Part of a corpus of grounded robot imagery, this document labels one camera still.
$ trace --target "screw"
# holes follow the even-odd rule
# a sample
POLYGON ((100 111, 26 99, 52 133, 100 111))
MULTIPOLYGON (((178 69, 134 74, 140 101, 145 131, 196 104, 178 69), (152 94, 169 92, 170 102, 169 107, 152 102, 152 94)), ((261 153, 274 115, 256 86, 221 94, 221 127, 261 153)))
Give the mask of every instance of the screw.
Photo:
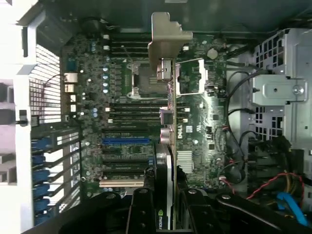
POLYGON ((221 196, 223 199, 225 199, 225 200, 228 200, 228 199, 230 199, 231 198, 231 196, 230 195, 222 195, 221 196))
POLYGON ((110 195, 108 195, 106 198, 107 199, 113 199, 113 198, 115 198, 116 196, 115 196, 115 194, 110 194, 110 195))
POLYGON ((196 190, 195 189, 190 189, 189 190, 189 194, 195 194, 196 193, 196 190))
POLYGON ((145 193, 147 193, 147 189, 141 189, 141 190, 139 191, 139 193, 140 193, 140 194, 145 194, 145 193))

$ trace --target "blue pcie slot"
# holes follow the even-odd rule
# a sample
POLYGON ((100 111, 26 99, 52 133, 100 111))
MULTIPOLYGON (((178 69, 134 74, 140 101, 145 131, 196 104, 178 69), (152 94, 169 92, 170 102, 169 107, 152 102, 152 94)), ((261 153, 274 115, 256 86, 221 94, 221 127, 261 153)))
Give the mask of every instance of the blue pcie slot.
POLYGON ((112 144, 149 144, 149 138, 103 138, 102 143, 105 145, 112 144))

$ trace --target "green circuit board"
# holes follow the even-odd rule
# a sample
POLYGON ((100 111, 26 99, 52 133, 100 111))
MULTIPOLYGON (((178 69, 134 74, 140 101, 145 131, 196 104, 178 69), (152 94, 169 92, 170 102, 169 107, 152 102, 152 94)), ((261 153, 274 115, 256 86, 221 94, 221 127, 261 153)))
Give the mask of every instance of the green circuit board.
MULTIPOLYGON (((167 106, 167 85, 158 83, 148 63, 149 34, 116 34, 101 37, 77 35, 62 50, 64 72, 78 72, 77 116, 82 124, 84 147, 81 173, 83 193, 103 191, 103 179, 142 178, 152 165, 154 144, 159 142, 160 107, 167 106), (122 138, 121 144, 115 140, 122 138)), ((225 136, 225 41, 194 35, 181 50, 177 63, 177 154, 190 187, 223 186, 225 136), (219 51, 211 60, 207 52, 219 51)), ((124 188, 113 188, 122 192, 124 188)))

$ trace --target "motherboard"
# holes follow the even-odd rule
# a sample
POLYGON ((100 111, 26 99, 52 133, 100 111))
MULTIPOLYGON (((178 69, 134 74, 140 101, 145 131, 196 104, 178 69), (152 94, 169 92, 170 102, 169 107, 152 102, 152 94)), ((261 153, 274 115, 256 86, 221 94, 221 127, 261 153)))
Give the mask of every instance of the motherboard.
MULTIPOLYGON (((62 50, 62 70, 78 73, 77 118, 83 132, 81 181, 86 197, 139 187, 166 143, 160 110, 170 86, 149 65, 150 34, 77 35, 62 50)), ((194 35, 176 59, 176 154, 188 185, 218 188, 226 152, 225 40, 194 35)))

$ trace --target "perforated metal panel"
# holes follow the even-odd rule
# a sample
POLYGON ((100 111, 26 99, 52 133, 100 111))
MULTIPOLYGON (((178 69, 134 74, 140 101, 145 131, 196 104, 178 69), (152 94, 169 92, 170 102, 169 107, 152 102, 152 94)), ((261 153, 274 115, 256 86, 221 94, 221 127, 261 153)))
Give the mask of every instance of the perforated metal panel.
POLYGON ((37 65, 29 75, 31 115, 39 123, 61 121, 59 57, 40 45, 36 47, 37 65))

